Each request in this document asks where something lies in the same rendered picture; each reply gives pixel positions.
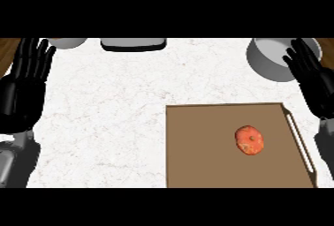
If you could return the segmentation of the grey pot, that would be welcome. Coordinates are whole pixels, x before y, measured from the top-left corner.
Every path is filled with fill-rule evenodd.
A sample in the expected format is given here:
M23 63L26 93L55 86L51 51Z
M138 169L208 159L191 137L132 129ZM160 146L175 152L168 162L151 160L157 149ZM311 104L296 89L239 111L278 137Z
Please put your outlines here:
M284 61L293 38L253 38L247 47L252 69L268 80L290 82L296 79Z

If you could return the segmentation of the orange squash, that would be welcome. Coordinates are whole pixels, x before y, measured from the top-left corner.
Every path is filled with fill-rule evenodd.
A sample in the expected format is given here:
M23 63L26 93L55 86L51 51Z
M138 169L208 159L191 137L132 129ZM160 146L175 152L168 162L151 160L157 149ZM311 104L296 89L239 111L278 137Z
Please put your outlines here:
M239 149L246 155L256 155L264 150L264 136L253 126L244 125L239 128L236 140Z

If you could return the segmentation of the grey bowl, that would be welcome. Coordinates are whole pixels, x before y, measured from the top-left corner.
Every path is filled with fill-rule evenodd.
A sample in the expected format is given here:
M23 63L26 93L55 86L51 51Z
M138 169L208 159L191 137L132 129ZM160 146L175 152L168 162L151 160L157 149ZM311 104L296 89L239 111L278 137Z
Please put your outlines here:
M74 49L86 42L86 38L49 38L49 42L58 49Z

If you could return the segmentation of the black and grey appliance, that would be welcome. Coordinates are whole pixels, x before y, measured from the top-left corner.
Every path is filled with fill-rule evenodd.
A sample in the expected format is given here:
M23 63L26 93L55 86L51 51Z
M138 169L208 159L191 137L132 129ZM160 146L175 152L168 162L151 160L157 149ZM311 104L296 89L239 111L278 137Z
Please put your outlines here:
M103 38L101 46L106 51L144 52L166 48L166 38Z

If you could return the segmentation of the brown tray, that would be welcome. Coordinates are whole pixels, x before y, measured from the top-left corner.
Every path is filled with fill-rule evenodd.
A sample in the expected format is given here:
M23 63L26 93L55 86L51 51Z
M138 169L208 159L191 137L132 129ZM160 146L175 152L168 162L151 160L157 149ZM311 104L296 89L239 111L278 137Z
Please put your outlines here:
M311 187L317 169L292 112L281 103L166 108L169 187ZM264 150L244 154L236 132L253 126Z

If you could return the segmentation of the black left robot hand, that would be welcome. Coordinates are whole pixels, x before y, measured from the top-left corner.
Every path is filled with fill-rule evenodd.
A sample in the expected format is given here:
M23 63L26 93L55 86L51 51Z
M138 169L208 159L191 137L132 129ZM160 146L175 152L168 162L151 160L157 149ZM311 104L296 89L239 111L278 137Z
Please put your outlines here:
M42 117L55 52L48 39L21 39L11 73L0 79L0 134L32 130Z

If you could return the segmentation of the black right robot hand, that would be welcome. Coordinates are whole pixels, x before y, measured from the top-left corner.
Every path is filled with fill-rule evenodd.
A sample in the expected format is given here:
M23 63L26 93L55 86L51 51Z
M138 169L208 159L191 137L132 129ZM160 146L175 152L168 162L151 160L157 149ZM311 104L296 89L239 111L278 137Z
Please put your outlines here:
M283 57L299 82L307 105L318 118L334 118L334 71L321 65L302 38L292 40Z

